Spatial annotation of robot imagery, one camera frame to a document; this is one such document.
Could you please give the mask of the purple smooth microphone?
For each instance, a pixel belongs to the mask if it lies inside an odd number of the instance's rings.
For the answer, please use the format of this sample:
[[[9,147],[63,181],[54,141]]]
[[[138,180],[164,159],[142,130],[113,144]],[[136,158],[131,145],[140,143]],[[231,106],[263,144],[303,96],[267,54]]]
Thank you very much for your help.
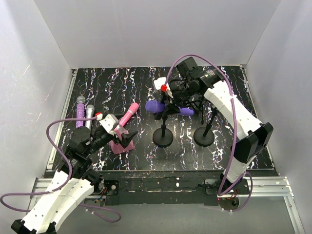
[[[192,109],[180,108],[172,103],[166,105],[156,100],[147,101],[145,109],[152,114],[163,113],[166,115],[177,114],[182,116],[192,116],[194,114]]]

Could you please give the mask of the silver microphone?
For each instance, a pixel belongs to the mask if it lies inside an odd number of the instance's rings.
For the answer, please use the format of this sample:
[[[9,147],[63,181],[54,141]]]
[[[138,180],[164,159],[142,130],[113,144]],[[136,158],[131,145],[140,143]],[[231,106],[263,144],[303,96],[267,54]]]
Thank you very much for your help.
[[[85,113],[86,113],[87,119],[92,118],[94,116],[94,113],[95,113],[94,105],[92,105],[92,104],[87,105]],[[87,127],[89,130],[91,130],[92,120],[86,120],[85,121],[85,127]]]

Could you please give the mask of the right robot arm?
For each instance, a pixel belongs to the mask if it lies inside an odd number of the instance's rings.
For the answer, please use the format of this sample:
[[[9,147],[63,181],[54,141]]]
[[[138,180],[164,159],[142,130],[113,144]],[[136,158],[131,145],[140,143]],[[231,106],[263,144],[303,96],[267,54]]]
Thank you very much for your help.
[[[179,114],[186,102],[194,95],[200,95],[211,103],[228,121],[233,129],[233,143],[229,162],[220,176],[218,195],[232,190],[247,174],[247,168],[267,146],[273,133],[273,126],[256,118],[239,101],[226,75],[216,65],[209,62],[210,69],[200,68],[196,55],[188,54],[178,58],[172,65],[177,68],[181,79],[175,82],[169,76],[154,80],[155,91],[162,96],[165,105],[162,115]]]

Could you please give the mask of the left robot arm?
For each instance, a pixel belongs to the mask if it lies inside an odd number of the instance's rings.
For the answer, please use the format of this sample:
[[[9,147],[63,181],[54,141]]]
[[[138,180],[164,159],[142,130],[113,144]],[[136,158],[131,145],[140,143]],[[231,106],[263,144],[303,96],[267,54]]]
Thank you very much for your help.
[[[13,222],[11,228],[17,234],[55,234],[68,215],[92,193],[102,193],[105,180],[91,169],[90,156],[110,141],[129,146],[137,131],[118,130],[119,119],[113,114],[98,113],[99,127],[92,132],[86,126],[77,127],[63,153],[63,163],[39,201],[23,219]]]

